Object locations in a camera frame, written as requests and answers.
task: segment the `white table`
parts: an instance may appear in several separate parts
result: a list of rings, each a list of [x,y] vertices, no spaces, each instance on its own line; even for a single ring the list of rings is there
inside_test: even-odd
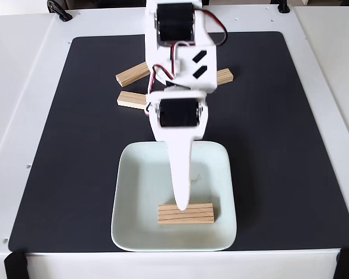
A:
[[[229,31],[284,34],[349,209],[349,133],[332,97],[349,128],[349,8],[297,7],[287,15],[269,5],[210,9]],[[3,239],[10,235],[71,40],[143,33],[141,8],[71,14],[68,23],[49,14],[0,17],[0,278],[6,278],[8,254]],[[208,29],[218,31],[211,24]],[[31,278],[332,278],[337,252],[83,253],[28,259]]]

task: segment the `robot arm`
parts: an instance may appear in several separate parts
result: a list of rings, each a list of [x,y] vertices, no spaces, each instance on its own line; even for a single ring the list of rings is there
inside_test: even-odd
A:
[[[155,139],[167,143],[180,210],[190,198],[191,146],[203,138],[208,121],[205,98],[217,87],[216,45],[205,29],[209,12],[201,8],[201,0],[147,0],[145,14],[145,54],[151,72],[145,112]],[[227,32],[218,23],[225,31],[224,43]],[[166,89],[152,92],[155,80]]]

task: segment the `square plate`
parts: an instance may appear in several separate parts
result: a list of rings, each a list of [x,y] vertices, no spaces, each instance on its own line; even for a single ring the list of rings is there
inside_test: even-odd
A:
[[[190,203],[213,203],[213,224],[159,225],[158,205],[174,204],[164,142],[128,145],[120,158],[112,212],[113,242],[128,251],[217,251],[235,240],[237,221],[230,163],[215,142],[195,141]]]

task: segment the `red wire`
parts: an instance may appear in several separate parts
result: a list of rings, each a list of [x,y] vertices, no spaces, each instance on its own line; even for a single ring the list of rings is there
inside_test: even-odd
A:
[[[162,65],[154,64],[154,65],[152,66],[152,78],[151,78],[151,81],[150,81],[150,91],[149,91],[149,93],[151,93],[152,88],[153,88],[154,83],[155,83],[155,76],[156,76],[155,67],[158,67],[158,68],[160,68],[162,71],[164,71],[164,73],[166,74],[166,76],[167,76],[170,80],[173,79],[172,75],[167,71],[166,68],[164,68]]]
[[[225,36],[224,36],[224,39],[217,43],[216,46],[220,47],[222,46],[226,41],[227,41],[227,37],[228,37],[228,34],[227,34],[227,30],[226,30],[226,27],[222,24],[222,22],[213,14],[211,13],[210,11],[208,10],[202,10],[201,11],[203,13],[205,13],[207,16],[210,16],[211,18],[213,18],[214,21],[216,21],[216,23],[223,29],[223,31],[225,32]]]

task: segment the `wire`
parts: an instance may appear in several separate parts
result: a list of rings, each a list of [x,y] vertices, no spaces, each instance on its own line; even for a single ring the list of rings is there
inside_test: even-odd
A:
[[[155,83],[155,77],[156,77],[156,70],[155,70],[155,67],[158,67],[160,68],[165,74],[166,76],[170,79],[170,80],[173,80],[173,76],[168,72],[168,70],[166,68],[164,68],[162,65],[159,65],[159,64],[154,64],[152,66],[152,72],[150,74],[150,79],[149,79],[149,84],[148,84],[148,87],[147,87],[147,94],[151,94],[151,91],[152,91],[152,88],[154,86],[154,83]]]
[[[226,41],[227,41],[227,38],[228,38],[228,34],[227,34],[227,30],[226,30],[226,27],[222,24],[222,22],[213,14],[211,13],[210,11],[208,10],[203,10],[203,9],[199,9],[200,11],[202,11],[204,14],[206,14],[207,16],[210,16],[221,28],[222,30],[224,31],[225,33],[225,36],[223,37],[223,40],[221,42],[218,42],[216,44],[217,47],[221,47]]]
[[[175,61],[176,61],[176,49],[179,45],[185,45],[187,47],[190,46],[190,43],[186,41],[178,41],[175,42],[172,47],[170,48],[170,54],[171,54],[171,59],[172,59],[172,74],[176,76],[176,71],[175,71]]]

